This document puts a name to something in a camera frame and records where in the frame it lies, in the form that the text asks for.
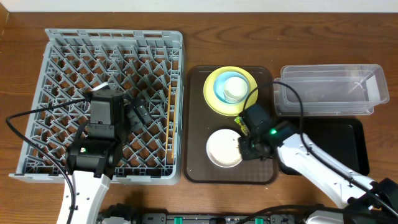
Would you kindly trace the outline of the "white rice bowl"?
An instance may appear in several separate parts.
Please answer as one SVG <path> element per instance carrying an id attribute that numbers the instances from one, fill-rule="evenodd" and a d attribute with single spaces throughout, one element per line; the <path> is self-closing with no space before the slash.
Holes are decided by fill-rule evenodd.
<path id="1" fill-rule="evenodd" d="M 206 142 L 209 160 L 218 167 L 231 168 L 243 160 L 239 151 L 238 139 L 241 135 L 232 129 L 219 129 L 212 133 Z"/>

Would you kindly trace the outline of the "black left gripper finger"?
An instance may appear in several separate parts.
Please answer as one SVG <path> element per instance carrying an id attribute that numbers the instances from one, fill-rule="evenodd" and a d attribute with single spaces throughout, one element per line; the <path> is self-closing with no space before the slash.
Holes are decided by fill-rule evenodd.
<path id="1" fill-rule="evenodd" d="M 134 109 L 143 124 L 147 124 L 152 121 L 152 117 L 145 106 L 144 100 L 136 98 L 134 100 Z"/>
<path id="2" fill-rule="evenodd" d="M 124 112 L 127 120 L 129 121 L 131 132 L 136 132 L 143 128 L 144 124 L 142 122 L 141 115 L 139 114 L 138 110 L 135 109 L 135 107 L 132 105 L 126 105 L 124 107 Z"/>

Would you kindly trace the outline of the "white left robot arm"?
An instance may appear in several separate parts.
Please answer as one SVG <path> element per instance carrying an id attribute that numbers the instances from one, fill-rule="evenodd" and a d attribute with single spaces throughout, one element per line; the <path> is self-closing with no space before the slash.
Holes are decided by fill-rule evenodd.
<path id="1" fill-rule="evenodd" d="M 127 137 L 150 120 L 140 99 L 92 99 L 90 108 L 90 119 L 79 125 L 65 153 L 72 191 L 63 195 L 58 223 L 96 222 Z"/>

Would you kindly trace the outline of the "right wooden chopstick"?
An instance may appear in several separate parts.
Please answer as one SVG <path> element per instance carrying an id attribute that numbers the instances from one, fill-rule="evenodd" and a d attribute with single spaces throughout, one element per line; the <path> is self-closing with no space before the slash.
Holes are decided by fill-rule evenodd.
<path id="1" fill-rule="evenodd" d="M 178 93 L 175 93 L 175 103 L 174 103 L 174 117 L 173 117 L 173 131 L 172 131 L 172 161 L 174 161 L 174 141 L 175 141 L 175 131 L 176 131 L 176 117 L 177 117 L 177 99 Z"/>

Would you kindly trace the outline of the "left wooden chopstick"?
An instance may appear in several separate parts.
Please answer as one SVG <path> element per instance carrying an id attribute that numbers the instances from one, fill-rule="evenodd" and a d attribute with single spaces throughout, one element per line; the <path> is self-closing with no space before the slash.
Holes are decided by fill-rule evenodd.
<path id="1" fill-rule="evenodd" d="M 167 122 L 166 122 L 166 141 L 165 141 L 165 155 L 167 156 L 169 150 L 169 124 L 170 124 L 170 107 L 171 107 L 171 93 L 172 85 L 168 87 L 168 102 L 167 102 Z"/>

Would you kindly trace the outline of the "wooden chopstick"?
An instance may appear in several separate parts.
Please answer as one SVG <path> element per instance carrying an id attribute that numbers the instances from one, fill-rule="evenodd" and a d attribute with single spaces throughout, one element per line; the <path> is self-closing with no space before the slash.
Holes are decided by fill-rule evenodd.
<path id="1" fill-rule="evenodd" d="M 174 117 L 173 117 L 173 131 L 172 131 L 172 161 L 174 161 L 174 141 L 175 141 L 175 131 L 176 131 L 176 117 L 177 117 L 177 99 L 178 93 L 175 93 L 175 103 L 174 103 Z"/>
<path id="2" fill-rule="evenodd" d="M 166 122 L 166 141 L 165 141 L 165 155 L 167 156 L 169 150 L 169 124 L 170 124 L 170 107 L 171 107 L 171 93 L 172 85 L 168 87 L 168 102 L 167 102 L 167 122 Z"/>

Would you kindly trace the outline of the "brown serving tray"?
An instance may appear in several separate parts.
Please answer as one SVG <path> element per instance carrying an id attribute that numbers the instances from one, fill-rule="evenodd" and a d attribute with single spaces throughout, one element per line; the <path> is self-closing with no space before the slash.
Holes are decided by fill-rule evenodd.
<path id="1" fill-rule="evenodd" d="M 271 184 L 279 173 L 277 161 L 273 159 L 242 161 L 237 166 L 222 168 L 207 156 L 206 142 L 212 133 L 219 129 L 241 132 L 233 117 L 213 111 L 204 99 L 205 80 L 217 68 L 202 65 L 187 73 L 183 106 L 184 175 L 198 184 Z"/>

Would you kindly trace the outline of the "black tray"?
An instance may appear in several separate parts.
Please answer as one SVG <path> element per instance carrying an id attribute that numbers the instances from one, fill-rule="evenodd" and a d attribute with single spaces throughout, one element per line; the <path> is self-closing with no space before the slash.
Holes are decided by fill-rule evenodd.
<path id="1" fill-rule="evenodd" d="M 305 118 L 303 131 L 314 143 L 345 166 L 369 175 L 363 125 L 356 118 Z"/>

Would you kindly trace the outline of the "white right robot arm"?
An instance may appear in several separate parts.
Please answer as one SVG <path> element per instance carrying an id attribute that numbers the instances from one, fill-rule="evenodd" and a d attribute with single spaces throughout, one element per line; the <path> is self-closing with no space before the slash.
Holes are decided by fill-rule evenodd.
<path id="1" fill-rule="evenodd" d="M 237 117 L 244 135 L 238 139 L 244 161 L 277 154 L 280 163 L 307 178 L 338 208 L 359 200 L 364 208 L 381 207 L 397 213 L 397 184 L 389 179 L 376 182 L 327 154 L 294 124 L 260 120 L 256 123 Z"/>

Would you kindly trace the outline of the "white cup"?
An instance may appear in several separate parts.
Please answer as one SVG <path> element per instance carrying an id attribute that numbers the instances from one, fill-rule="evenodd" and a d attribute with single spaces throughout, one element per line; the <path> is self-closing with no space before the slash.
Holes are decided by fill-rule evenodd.
<path id="1" fill-rule="evenodd" d="M 241 77 L 231 77 L 224 83 L 224 98 L 227 103 L 239 103 L 248 93 L 248 84 Z"/>

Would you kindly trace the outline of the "yellow green snack wrapper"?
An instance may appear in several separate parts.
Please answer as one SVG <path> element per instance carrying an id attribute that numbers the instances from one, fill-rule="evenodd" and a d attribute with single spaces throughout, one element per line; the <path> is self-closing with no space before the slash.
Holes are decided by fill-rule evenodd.
<path id="1" fill-rule="evenodd" d="M 239 125 L 241 131 L 243 132 L 243 134 L 245 136 L 249 135 L 249 130 L 248 130 L 247 126 L 245 125 L 242 117 L 240 117 L 240 116 L 235 117 L 234 122 Z"/>

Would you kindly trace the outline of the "light blue bowl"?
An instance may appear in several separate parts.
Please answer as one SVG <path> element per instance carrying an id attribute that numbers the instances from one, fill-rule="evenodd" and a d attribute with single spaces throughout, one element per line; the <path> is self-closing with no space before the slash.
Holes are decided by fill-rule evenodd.
<path id="1" fill-rule="evenodd" d="M 241 78 L 245 79 L 245 81 L 247 82 L 248 87 L 249 87 L 249 82 L 248 82 L 247 78 L 245 78 L 242 74 L 240 74 L 238 72 L 223 72 L 223 73 L 221 73 L 220 75 L 217 76 L 217 78 L 214 82 L 213 90 L 215 92 L 216 97 L 219 100 L 223 101 L 224 103 L 227 103 L 224 98 L 224 94 L 223 94 L 224 83 L 227 79 L 229 79 L 231 77 L 241 77 Z"/>

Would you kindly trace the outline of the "yellow plate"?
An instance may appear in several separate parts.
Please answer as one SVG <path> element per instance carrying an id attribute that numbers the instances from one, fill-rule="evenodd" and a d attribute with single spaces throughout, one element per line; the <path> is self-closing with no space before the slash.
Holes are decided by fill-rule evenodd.
<path id="1" fill-rule="evenodd" d="M 242 74 L 245 78 L 247 78 L 249 82 L 249 93 L 253 89 L 255 89 L 255 87 L 257 87 L 257 83 L 254 77 L 249 72 L 242 68 L 234 66 L 217 68 L 216 70 L 211 72 L 206 78 L 205 84 L 203 86 L 203 96 L 205 97 L 205 101 L 207 102 L 208 106 L 215 112 L 224 116 L 237 116 L 240 112 L 242 112 L 245 100 L 248 96 L 243 101 L 236 104 L 227 104 L 219 100 L 215 95 L 213 85 L 217 76 L 223 72 L 238 72 Z"/>

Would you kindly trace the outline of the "clear plastic bin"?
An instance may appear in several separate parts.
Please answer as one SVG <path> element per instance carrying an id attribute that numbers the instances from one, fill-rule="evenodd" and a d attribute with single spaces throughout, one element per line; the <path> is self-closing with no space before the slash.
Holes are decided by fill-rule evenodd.
<path id="1" fill-rule="evenodd" d="M 295 92 L 305 116 L 367 115 L 389 101 L 384 71 L 377 64 L 288 65 L 274 81 L 278 116 L 300 114 Z"/>

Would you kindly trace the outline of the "grey plastic dish rack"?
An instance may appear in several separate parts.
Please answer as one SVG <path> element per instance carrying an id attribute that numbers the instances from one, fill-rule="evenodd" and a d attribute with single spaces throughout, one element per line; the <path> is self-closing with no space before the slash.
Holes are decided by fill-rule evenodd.
<path id="1" fill-rule="evenodd" d="M 174 30 L 47 29 L 34 100 L 17 169 L 12 178 L 61 183 L 55 166 L 78 126 L 90 117 L 84 93 L 108 82 L 130 99 L 144 100 L 152 121 L 132 132 L 113 182 L 173 185 L 181 176 L 185 47 Z M 169 150 L 165 155 L 168 87 L 172 85 Z M 178 93 L 174 161 L 172 131 Z"/>

